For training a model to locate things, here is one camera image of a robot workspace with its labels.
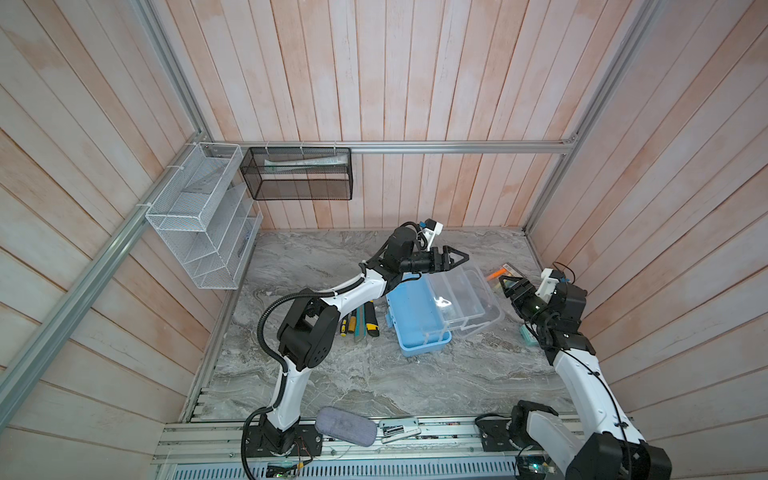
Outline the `blue plastic tool box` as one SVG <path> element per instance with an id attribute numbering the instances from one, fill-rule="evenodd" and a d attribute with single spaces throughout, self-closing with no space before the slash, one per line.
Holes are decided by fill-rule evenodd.
<path id="1" fill-rule="evenodd" d="M 442 350 L 452 340 L 426 278 L 403 281 L 386 295 L 387 324 L 406 357 Z"/>

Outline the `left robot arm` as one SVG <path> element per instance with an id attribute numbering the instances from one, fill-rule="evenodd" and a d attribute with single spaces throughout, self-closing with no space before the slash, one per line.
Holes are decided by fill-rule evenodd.
<path id="1" fill-rule="evenodd" d="M 257 341 L 280 369 L 270 403 L 252 412 L 241 430 L 240 456 L 247 476 L 250 451 L 284 456 L 300 447 L 297 428 L 308 380 L 330 353 L 343 317 L 403 282 L 451 271 L 469 260 L 465 252 L 433 245 L 441 231 L 433 219 L 405 222 L 360 263 L 361 272 L 352 279 L 325 290 L 305 288 L 266 307 L 257 324 Z"/>

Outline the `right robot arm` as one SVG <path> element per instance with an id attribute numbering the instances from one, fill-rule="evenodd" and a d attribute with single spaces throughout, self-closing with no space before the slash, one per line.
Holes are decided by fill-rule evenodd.
<path id="1" fill-rule="evenodd" d="M 523 326 L 564 382 L 581 420 L 578 438 L 559 413 L 519 401 L 506 424 L 509 445 L 545 452 L 567 479 L 668 479 L 667 453 L 650 445 L 620 407 L 601 371 L 595 349 L 579 328 L 587 291 L 557 269 L 546 269 L 539 286 L 502 275 L 499 284 Z"/>

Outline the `pack of coloured markers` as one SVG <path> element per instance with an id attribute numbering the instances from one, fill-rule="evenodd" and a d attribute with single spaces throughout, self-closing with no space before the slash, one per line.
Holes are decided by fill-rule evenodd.
<path id="1" fill-rule="evenodd" d="M 509 276 L 509 277 L 521 277 L 522 274 L 511 264 L 504 263 L 501 268 L 498 270 L 492 272 L 486 277 L 486 281 L 491 285 L 497 285 L 499 282 L 499 279 L 503 276 Z"/>

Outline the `teal utility knife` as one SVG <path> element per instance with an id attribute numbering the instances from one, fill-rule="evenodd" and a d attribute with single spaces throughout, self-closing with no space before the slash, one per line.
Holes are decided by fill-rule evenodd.
<path id="1" fill-rule="evenodd" d="M 358 307 L 350 313 L 347 333 L 356 341 L 359 341 L 364 334 L 363 308 Z"/>

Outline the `grey fabric pouch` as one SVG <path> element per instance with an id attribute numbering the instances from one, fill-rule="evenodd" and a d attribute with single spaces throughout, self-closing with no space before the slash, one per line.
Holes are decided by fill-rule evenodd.
<path id="1" fill-rule="evenodd" d="M 370 447 L 377 437 L 377 424 L 367 418 L 335 407 L 323 407 L 316 416 L 318 433 L 361 447 Z"/>

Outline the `black mesh wall basket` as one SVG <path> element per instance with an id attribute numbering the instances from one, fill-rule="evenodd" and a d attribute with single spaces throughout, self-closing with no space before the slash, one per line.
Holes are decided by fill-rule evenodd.
<path id="1" fill-rule="evenodd" d="M 250 147 L 240 165 L 257 201 L 349 201 L 352 154 L 340 147 Z"/>

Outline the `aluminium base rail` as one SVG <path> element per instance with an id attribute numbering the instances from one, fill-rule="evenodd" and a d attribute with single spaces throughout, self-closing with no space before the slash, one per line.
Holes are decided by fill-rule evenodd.
<path id="1" fill-rule="evenodd" d="M 392 440 L 358 446 L 329 436 L 290 455 L 241 458 L 237 421 L 167 426 L 150 461 L 151 479 L 512 479 L 519 460 L 543 450 L 487 451 L 489 438 L 471 416 L 420 416 Z"/>

